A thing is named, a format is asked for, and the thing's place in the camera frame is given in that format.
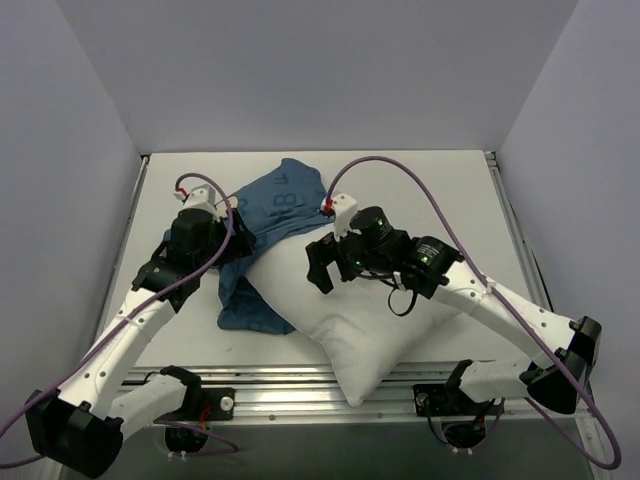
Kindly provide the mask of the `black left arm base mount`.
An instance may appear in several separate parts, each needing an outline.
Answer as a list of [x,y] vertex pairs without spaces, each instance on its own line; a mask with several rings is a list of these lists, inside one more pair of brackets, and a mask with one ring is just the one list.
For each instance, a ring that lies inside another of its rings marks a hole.
[[200,422],[230,421],[234,417],[236,390],[228,387],[205,388],[198,407]]

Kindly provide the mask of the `blue cartoon print pillowcase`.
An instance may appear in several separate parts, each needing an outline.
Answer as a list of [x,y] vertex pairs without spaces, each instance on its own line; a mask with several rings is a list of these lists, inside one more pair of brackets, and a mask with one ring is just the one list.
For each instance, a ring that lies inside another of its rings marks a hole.
[[245,274],[279,241],[328,224],[329,219],[319,213],[325,197],[320,172],[294,158],[282,159],[277,168],[233,194],[241,219],[256,237],[256,245],[249,256],[219,269],[219,328],[272,335],[294,331],[268,306]]

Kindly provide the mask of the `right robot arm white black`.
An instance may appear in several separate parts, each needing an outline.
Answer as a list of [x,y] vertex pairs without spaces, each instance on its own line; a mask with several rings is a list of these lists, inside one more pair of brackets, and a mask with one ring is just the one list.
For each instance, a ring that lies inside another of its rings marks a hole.
[[575,412],[596,364],[602,326],[555,314],[476,272],[445,242],[412,237],[391,226],[378,206],[359,209],[348,196],[322,203],[333,232],[307,245],[308,280],[322,293],[333,288],[336,264],[344,282],[380,281],[454,308],[516,346],[515,360],[462,360],[444,388],[444,400],[464,413],[497,399],[529,399],[560,414]]

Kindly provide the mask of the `white pillow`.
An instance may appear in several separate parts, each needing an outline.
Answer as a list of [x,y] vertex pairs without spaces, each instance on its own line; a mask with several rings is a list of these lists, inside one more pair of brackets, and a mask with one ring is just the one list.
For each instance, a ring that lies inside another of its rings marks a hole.
[[319,343],[348,404],[359,406],[418,343],[457,311],[421,299],[404,317],[391,313],[388,288],[368,280],[339,281],[327,295],[309,282],[305,248],[331,235],[322,226],[277,242],[249,267],[246,278],[272,310],[297,331]]

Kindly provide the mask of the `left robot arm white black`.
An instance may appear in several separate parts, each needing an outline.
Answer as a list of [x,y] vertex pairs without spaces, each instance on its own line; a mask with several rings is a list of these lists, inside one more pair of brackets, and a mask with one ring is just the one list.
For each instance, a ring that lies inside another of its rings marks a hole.
[[251,255],[255,242],[236,209],[222,216],[182,209],[79,366],[60,385],[29,397],[25,418],[34,450],[95,479],[137,431],[163,416],[197,415],[205,401],[201,379],[181,367],[165,367],[124,395],[118,391],[153,337],[199,289],[202,275]]

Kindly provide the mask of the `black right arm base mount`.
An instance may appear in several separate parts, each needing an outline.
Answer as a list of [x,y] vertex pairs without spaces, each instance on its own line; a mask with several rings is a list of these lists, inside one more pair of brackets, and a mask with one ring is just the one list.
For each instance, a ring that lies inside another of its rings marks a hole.
[[456,408],[449,401],[443,384],[415,384],[412,389],[414,409],[418,417],[464,415],[461,409]]

